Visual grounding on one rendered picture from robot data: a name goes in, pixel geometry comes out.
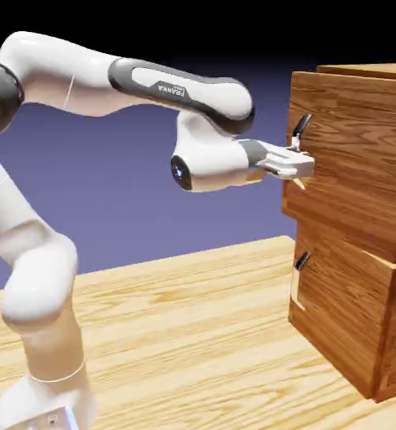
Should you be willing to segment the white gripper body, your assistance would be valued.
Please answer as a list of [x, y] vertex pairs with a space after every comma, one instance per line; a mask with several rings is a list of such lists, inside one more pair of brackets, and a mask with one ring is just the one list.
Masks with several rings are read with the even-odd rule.
[[290, 147], [281, 147], [259, 141], [267, 150], [264, 159], [257, 166], [264, 168], [270, 175], [282, 180], [295, 180], [311, 177], [315, 170], [315, 159]]

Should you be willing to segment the wooden cabinet door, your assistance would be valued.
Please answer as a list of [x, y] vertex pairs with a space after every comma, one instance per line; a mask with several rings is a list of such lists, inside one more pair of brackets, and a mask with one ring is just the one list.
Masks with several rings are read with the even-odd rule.
[[289, 320], [366, 398], [374, 397], [383, 358], [396, 264], [360, 249], [330, 228], [298, 222], [294, 262], [301, 310], [290, 298]]
[[396, 81], [295, 72], [288, 127], [306, 113], [300, 148], [315, 173], [304, 190], [284, 184], [283, 214], [396, 263]]

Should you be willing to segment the wooden cabinet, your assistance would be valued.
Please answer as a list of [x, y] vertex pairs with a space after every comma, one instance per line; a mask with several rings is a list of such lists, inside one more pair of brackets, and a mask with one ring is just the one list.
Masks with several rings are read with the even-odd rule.
[[297, 222], [290, 323], [366, 398], [396, 396], [396, 64], [291, 78], [289, 120], [315, 158], [284, 184]]

